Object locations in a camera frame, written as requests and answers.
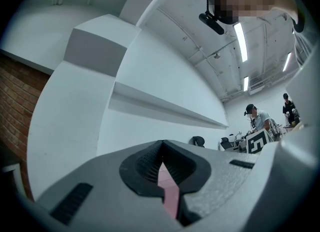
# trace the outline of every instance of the white ceiling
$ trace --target white ceiling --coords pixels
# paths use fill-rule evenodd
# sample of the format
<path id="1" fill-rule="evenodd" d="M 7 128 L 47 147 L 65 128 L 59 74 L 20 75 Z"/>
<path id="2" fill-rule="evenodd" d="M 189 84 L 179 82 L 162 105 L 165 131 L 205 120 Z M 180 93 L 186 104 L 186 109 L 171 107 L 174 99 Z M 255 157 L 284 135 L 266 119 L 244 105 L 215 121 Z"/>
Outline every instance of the white ceiling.
<path id="1" fill-rule="evenodd" d="M 51 0 L 33 0 L 50 3 Z M 91 0 L 91 5 L 118 16 L 126 0 Z M 63 4 L 87 5 L 87 0 L 63 0 Z M 164 0 L 145 26 L 173 45 L 211 85 L 223 102 L 242 94 L 243 78 L 249 85 L 271 85 L 298 68 L 293 55 L 282 72 L 287 54 L 294 50 L 292 20 L 274 10 L 263 18 L 242 22 L 247 44 L 248 60 L 242 62 L 236 33 L 231 25 L 221 26 L 218 35 L 199 20 L 205 12 L 206 0 Z"/>

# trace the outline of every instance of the black strip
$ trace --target black strip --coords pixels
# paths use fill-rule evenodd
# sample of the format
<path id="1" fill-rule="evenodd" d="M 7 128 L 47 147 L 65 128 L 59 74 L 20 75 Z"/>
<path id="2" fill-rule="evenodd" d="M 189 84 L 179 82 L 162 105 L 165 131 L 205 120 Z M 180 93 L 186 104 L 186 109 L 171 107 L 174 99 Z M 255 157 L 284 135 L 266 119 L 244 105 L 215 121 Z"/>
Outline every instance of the black strip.
<path id="1" fill-rule="evenodd" d="M 234 166 L 240 166 L 240 167 L 243 167 L 243 168 L 248 168 L 248 169 L 252 169 L 255 164 L 252 163 L 252 162 L 245 162 L 245 161 L 240 161 L 240 160 L 232 160 L 230 162 L 230 164 L 234 165 Z"/>
<path id="2" fill-rule="evenodd" d="M 51 216 L 61 223 L 68 225 L 80 206 L 87 198 L 93 186 L 87 183 L 79 183 L 73 190 L 55 207 Z"/>
<path id="3" fill-rule="evenodd" d="M 184 194 L 198 192 L 211 175 L 209 162 L 168 140 L 158 140 L 147 148 L 128 156 L 120 165 L 122 181 L 137 195 L 161 197 L 164 189 L 158 186 L 158 171 L 164 163 L 179 187 L 179 204 L 176 220 L 188 226 L 201 217 L 188 210 Z"/>
<path id="4" fill-rule="evenodd" d="M 298 23 L 292 19 L 294 30 L 297 33 L 301 33 L 305 29 L 305 16 L 304 14 L 298 9 Z"/>

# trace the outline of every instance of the white t-shirt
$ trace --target white t-shirt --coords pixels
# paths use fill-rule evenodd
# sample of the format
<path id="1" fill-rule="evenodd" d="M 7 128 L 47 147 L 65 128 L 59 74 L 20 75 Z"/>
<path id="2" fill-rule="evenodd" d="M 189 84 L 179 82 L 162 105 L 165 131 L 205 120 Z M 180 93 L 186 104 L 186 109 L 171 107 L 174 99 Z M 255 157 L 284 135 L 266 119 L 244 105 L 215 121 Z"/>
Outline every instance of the white t-shirt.
<path id="1" fill-rule="evenodd" d="M 256 117 L 254 118 L 255 127 L 258 130 L 263 129 L 265 127 L 265 121 L 269 119 L 271 119 L 271 117 L 268 115 L 266 111 L 257 109 L 257 114 L 256 114 Z M 267 133 L 269 134 L 270 138 L 274 140 L 274 134 L 270 129 L 267 130 Z"/>

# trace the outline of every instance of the black cap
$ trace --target black cap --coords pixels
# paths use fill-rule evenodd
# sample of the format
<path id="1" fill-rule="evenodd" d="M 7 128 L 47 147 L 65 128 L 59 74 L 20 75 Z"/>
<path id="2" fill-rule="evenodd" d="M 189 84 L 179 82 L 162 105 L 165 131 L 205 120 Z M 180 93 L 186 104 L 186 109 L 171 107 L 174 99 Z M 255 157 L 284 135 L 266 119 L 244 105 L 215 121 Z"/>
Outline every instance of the black cap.
<path id="1" fill-rule="evenodd" d="M 233 25 L 239 21 L 238 17 L 232 15 L 232 11 L 221 10 L 219 1 L 216 0 L 214 5 L 214 16 L 222 23 L 227 25 Z"/>
<path id="2" fill-rule="evenodd" d="M 252 110 L 253 108 L 256 109 L 255 105 L 253 105 L 253 104 L 249 104 L 248 106 L 246 106 L 244 115 L 252 114 L 252 113 L 251 113 L 251 110 Z"/>

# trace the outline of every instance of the black rubber pad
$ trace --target black rubber pad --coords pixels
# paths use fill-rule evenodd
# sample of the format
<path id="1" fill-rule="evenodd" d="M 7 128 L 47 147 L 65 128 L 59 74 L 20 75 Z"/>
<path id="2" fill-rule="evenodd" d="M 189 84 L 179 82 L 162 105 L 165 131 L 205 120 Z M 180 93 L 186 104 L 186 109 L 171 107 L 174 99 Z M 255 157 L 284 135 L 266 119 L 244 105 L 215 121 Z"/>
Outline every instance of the black rubber pad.
<path id="1" fill-rule="evenodd" d="M 232 160 L 230 162 L 230 164 L 234 165 L 234 166 L 240 166 L 243 168 L 248 168 L 248 169 L 252 169 L 254 167 L 254 163 L 252 162 L 245 162 L 245 161 L 240 161 L 240 160 Z"/>
<path id="2" fill-rule="evenodd" d="M 61 223 L 68 225 L 93 186 L 87 183 L 79 183 L 51 212 L 51 216 Z"/>

